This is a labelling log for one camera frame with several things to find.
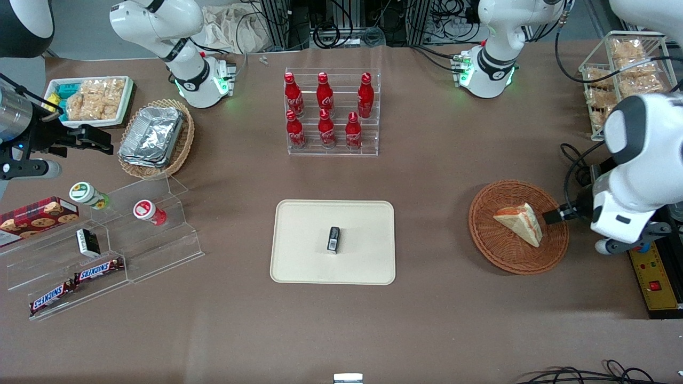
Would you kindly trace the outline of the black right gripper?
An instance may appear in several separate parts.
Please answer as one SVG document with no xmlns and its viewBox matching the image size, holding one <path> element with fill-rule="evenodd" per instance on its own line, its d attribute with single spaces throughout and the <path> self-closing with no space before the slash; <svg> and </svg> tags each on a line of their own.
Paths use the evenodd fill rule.
<svg viewBox="0 0 683 384">
<path fill-rule="evenodd" d="M 23 145 L 20 148 L 20 158 L 28 159 L 35 151 L 65 158 L 69 148 L 96 150 L 105 155 L 113 155 L 112 136 L 97 127 L 80 125 L 78 140 L 76 130 L 64 126 L 58 119 L 49 122 L 31 120 L 20 134 L 20 143 Z"/>
</svg>

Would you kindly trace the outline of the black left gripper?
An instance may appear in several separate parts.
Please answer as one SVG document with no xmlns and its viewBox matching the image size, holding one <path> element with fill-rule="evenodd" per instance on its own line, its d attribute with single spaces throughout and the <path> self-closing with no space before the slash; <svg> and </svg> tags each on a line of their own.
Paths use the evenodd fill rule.
<svg viewBox="0 0 683 384">
<path fill-rule="evenodd" d="M 592 192 L 579 192 L 573 200 L 568 200 L 563 209 L 543 213 L 546 224 L 557 224 L 574 219 L 585 219 L 591 222 L 593 217 Z"/>
</svg>

